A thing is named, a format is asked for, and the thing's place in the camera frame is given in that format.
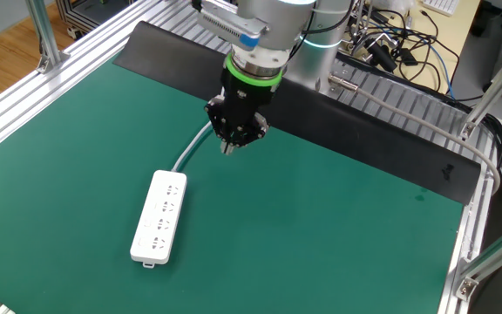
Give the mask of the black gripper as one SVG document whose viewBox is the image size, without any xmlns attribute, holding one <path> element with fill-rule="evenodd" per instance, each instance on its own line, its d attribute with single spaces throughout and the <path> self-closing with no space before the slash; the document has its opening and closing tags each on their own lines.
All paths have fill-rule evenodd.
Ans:
<svg viewBox="0 0 502 314">
<path fill-rule="evenodd" d="M 220 81 L 223 96 L 210 99 L 205 112 L 221 139 L 221 152 L 231 154 L 266 135 L 269 124 L 258 111 L 274 97 L 278 76 L 259 78 L 245 75 L 239 69 L 224 69 Z"/>
</svg>

